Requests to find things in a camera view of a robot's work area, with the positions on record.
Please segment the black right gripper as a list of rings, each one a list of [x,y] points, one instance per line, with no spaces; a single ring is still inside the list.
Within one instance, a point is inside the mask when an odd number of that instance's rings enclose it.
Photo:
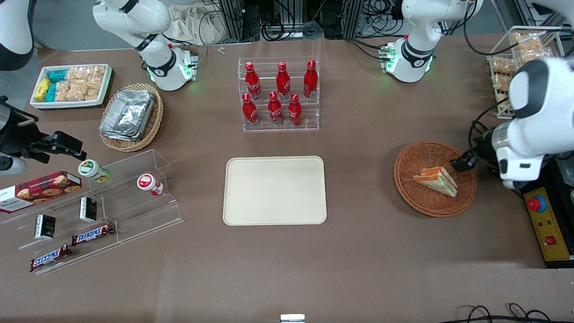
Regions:
[[[21,112],[8,104],[6,96],[1,97],[1,152],[23,159],[48,164],[53,155],[72,156],[84,161],[87,153],[82,150],[83,142],[64,133],[55,131],[52,135],[42,133],[36,125],[37,117]]]

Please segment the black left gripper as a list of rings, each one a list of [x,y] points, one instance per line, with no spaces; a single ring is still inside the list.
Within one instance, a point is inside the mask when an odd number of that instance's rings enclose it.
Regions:
[[[492,135],[496,127],[473,126],[472,143],[473,150],[465,151],[463,156],[450,161],[452,168],[458,172],[472,171],[476,164],[482,163],[487,170],[493,174],[499,174],[499,165],[496,159],[496,152],[492,147]]]

